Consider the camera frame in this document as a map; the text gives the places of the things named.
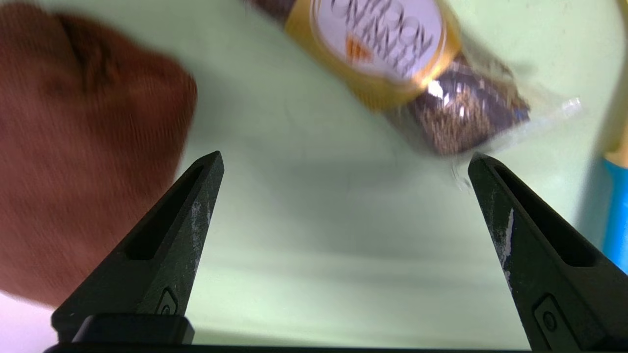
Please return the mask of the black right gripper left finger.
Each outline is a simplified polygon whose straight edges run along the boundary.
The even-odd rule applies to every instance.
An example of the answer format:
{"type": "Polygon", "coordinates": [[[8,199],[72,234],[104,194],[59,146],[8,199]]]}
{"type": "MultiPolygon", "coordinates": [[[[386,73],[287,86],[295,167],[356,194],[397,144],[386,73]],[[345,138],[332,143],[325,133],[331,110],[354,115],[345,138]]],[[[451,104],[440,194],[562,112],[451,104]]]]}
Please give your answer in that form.
{"type": "Polygon", "coordinates": [[[191,342],[185,317],[224,174],[198,158],[52,315],[60,342],[191,342]]]}

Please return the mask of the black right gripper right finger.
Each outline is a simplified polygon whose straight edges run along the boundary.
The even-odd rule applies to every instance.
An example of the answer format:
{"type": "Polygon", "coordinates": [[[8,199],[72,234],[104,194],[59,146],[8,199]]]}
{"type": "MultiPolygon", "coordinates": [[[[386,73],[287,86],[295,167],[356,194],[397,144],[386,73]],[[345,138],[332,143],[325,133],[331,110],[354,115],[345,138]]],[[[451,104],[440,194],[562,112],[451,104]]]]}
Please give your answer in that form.
{"type": "Polygon", "coordinates": [[[625,353],[626,273],[497,159],[468,175],[531,350],[625,353]]]}

